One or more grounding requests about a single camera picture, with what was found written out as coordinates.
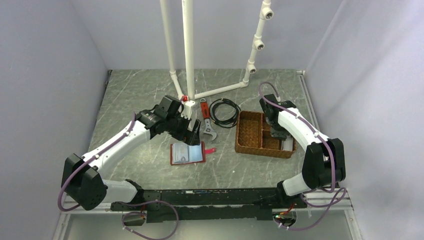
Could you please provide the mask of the red card holder wallet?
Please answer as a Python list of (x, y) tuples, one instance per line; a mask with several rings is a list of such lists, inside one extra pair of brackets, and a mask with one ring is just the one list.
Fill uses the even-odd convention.
[(170, 145), (170, 165), (187, 165), (205, 163), (206, 155), (216, 152), (216, 148), (205, 148), (205, 143), (202, 141), (199, 145), (187, 145), (182, 142), (173, 143)]

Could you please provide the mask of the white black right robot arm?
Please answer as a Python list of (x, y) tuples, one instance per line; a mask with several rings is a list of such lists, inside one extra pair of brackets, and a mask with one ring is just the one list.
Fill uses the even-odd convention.
[(301, 172), (277, 185), (275, 200), (280, 207), (289, 207), (299, 194), (345, 180), (345, 151), (340, 139), (317, 130), (289, 100), (279, 102), (274, 94), (267, 94), (259, 103), (271, 128), (292, 136), (305, 152)]

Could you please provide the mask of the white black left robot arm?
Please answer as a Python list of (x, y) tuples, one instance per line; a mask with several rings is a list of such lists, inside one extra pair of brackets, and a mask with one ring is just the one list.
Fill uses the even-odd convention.
[(62, 212), (82, 207), (86, 211), (101, 203), (118, 203), (131, 210), (139, 209), (146, 201), (144, 189), (127, 179), (104, 180), (107, 171), (136, 147), (157, 135), (168, 133), (189, 146), (200, 141), (199, 119), (191, 120), (177, 113), (155, 114), (149, 110), (135, 113), (124, 129), (96, 149), (78, 156), (68, 156), (64, 163), (57, 206)]

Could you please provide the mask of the white cards stack in basket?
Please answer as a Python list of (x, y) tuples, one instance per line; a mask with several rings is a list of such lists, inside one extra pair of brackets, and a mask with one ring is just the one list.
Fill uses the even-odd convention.
[(294, 140), (292, 138), (287, 138), (281, 142), (281, 150), (292, 152), (293, 151)]

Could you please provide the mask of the brown woven divided basket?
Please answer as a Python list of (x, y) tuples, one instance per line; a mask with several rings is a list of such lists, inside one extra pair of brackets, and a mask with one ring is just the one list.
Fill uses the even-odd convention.
[(262, 112), (243, 110), (236, 124), (234, 149), (240, 154), (289, 159), (296, 151), (296, 141), (288, 143), (284, 150), (284, 141), (271, 136), (271, 126)]

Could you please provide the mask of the red handled adjustable wrench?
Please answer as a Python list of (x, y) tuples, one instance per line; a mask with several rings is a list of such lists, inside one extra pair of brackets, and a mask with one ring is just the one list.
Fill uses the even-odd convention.
[(211, 137), (211, 141), (214, 141), (217, 138), (217, 133), (212, 128), (210, 109), (205, 98), (200, 99), (200, 109), (202, 112), (203, 121), (205, 125), (203, 133), (206, 135), (209, 135)]

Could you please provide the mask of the white PVC pipe frame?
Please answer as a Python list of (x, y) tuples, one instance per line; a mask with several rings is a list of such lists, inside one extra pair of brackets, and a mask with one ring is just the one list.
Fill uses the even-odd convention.
[(161, 18), (164, 30), (164, 38), (166, 44), (166, 50), (168, 55), (169, 63), (169, 75), (172, 80), (177, 96), (179, 99), (184, 99), (187, 97), (187, 100), (183, 100), (184, 110), (182, 111), (182, 116), (188, 118), (189, 120), (197, 119), (197, 110), (199, 104), (196, 103), (197, 99), (202, 97), (209, 97), (216, 94), (225, 93), (228, 91), (245, 88), (249, 85), (250, 76), (257, 72), (257, 67), (255, 66), (255, 60), (257, 52), (265, 48), (265, 44), (262, 41), (262, 35), (264, 31), (265, 22), (272, 19), (274, 16), (274, 11), (271, 8), (272, 2), (270, 0), (263, 0), (261, 3), (261, 8), (259, 12), (259, 20), (257, 28), (252, 40), (252, 47), (249, 58), (246, 63), (245, 72), (243, 79), (232, 85), (227, 85), (221, 88), (209, 90), (206, 92), (196, 93), (195, 91), (195, 76), (194, 76), (194, 17), (193, 17), (193, 1), (192, 0), (183, 0), (181, 2), (182, 6), (182, 23), (183, 23), (183, 40), (184, 40), (184, 59), (185, 59), (185, 73), (186, 73), (186, 86), (187, 93), (184, 94), (178, 77), (176, 73), (176, 64), (174, 61), (174, 50), (172, 43), (172, 34), (170, 28), (170, 18), (169, 18), (169, 8), (167, 0), (160, 0), (160, 11)]

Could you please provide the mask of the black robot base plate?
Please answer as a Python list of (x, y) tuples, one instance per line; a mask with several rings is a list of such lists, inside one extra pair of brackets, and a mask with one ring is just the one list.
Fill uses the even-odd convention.
[(142, 196), (122, 204), (114, 201), (113, 212), (144, 210), (148, 223), (188, 220), (256, 219), (270, 221), (289, 208), (305, 209), (298, 196), (281, 197), (275, 187), (227, 189), (143, 190)]

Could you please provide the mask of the aluminium rail frame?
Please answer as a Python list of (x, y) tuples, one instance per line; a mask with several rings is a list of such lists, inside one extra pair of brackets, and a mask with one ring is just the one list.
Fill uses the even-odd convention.
[(279, 227), (295, 231), (294, 209), (310, 205), (309, 193), (332, 194), (331, 200), (321, 205), (326, 212), (347, 194), (344, 187), (336, 186), (346, 178), (344, 144), (321, 133), (294, 103), (281, 101), (277, 92), (262, 94), (259, 103), (262, 112), (256, 115), (258, 123), (247, 124), (245, 111), (239, 111), (236, 117), (236, 150), (274, 157), (276, 148), (268, 147), (265, 141), (269, 134), (278, 147), (283, 139), (292, 137), (305, 152), (301, 171), (275, 188), (145, 190), (130, 179), (107, 180), (106, 175), (121, 159), (162, 133), (168, 133), (183, 147), (179, 150), (175, 144), (171, 146), (172, 165), (206, 160), (205, 144), (200, 139), (201, 121), (193, 113), (201, 108), (203, 117), (209, 119), (210, 109), (184, 95), (166, 95), (153, 108), (134, 113), (125, 128), (97, 149), (66, 158), (58, 208), (66, 210), (63, 195), (67, 194), (78, 208), (90, 211), (108, 204), (112, 211), (146, 217), (149, 222), (167, 221), (171, 214), (177, 221), (256, 217), (272, 219)]

